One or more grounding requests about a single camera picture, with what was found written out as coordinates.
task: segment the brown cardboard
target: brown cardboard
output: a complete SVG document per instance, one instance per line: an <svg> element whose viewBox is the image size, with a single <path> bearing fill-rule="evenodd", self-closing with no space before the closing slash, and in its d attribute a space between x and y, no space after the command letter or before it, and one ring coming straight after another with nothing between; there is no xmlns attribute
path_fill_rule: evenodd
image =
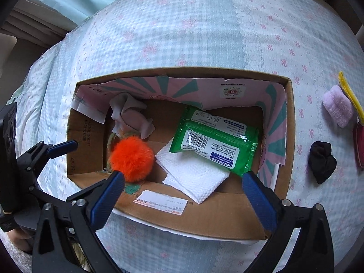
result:
<svg viewBox="0 0 364 273"><path fill-rule="evenodd" d="M292 83L288 78L252 71L242 71L220 68L165 68L145 69L119 74L107 75L89 79L78 83L86 85L91 83L104 83L116 78L145 77L166 74L170 77L223 77L223 78L253 78L256 80L273 81L281 83L286 91L287 100L287 150L285 166L280 167L275 193L284 198L287 194L291 179L295 119ZM147 109L143 114L153 118L156 130L147 139L148 144L157 153L174 136L181 114L185 105L164 100L143 100ZM234 119L257 128L263 127L263 113L258 107L228 107L209 111L211 114ZM79 187L85 188L93 183L107 178L107 174L100 172L105 167L105 143L112 128L110 119L105 124L99 124L85 115L71 109L68 139L79 142L79 149L67 155L68 178ZM259 147L255 152L252 170L256 173L260 161L261 134ZM241 179L230 174L212 195L200 205L193 202L184 193L168 185L161 184L166 173L155 164L152 173L145 182L141 183L140 190L129 195L122 193L115 207L133 217L145 220L152 224L174 229L181 232L201 236L232 239L256 240L264 239L265 233L259 223L251 205L241 189ZM143 190L167 194L170 196L187 199L182 215L169 214L134 203L134 199Z"/></svg>

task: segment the bedspread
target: bedspread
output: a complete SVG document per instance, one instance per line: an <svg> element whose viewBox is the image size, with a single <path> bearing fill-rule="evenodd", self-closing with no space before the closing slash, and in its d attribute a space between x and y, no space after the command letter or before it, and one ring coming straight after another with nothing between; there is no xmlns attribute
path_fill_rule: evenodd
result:
<svg viewBox="0 0 364 273"><path fill-rule="evenodd" d="M287 197L320 202L328 215L338 263L363 228L364 179L356 167L352 128L339 128L322 95L343 71L364 104L364 53L349 27L312 0L118 0L67 34L31 67L18 103L17 155L38 141L66 140L78 81L121 71L171 66L248 69L292 79L296 147ZM307 167L312 142L330 142L337 168L318 185ZM66 158L49 161L38 179L61 198L78 191ZM114 213L98 235L130 272L243 272L263 241L251 246L198 240L161 231ZM297 238L295 231L277 269Z"/></svg>

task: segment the fluffy orange ball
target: fluffy orange ball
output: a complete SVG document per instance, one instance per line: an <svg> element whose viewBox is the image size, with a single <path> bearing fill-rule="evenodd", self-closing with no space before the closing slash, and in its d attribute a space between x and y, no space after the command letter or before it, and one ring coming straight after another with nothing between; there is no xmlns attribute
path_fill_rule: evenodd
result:
<svg viewBox="0 0 364 273"><path fill-rule="evenodd" d="M119 141L109 157L112 170L121 171L127 183L143 180L152 171L153 150L137 136Z"/></svg>

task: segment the pink fuzzy cloth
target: pink fuzzy cloth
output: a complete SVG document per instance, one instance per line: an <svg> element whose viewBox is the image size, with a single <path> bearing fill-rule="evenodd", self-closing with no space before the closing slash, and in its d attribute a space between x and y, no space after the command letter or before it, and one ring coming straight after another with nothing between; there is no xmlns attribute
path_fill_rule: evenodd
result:
<svg viewBox="0 0 364 273"><path fill-rule="evenodd" d="M322 101L332 119L344 128L353 116L354 108L341 88L337 85L333 86L324 94Z"/></svg>

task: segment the plastic package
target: plastic package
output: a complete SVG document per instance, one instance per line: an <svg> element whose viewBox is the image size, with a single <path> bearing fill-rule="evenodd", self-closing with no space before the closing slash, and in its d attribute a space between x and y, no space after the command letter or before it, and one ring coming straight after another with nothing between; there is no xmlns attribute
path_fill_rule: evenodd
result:
<svg viewBox="0 0 364 273"><path fill-rule="evenodd" d="M258 135L257 128L189 106L181 117L169 151L193 150L243 176L252 166Z"/></svg>

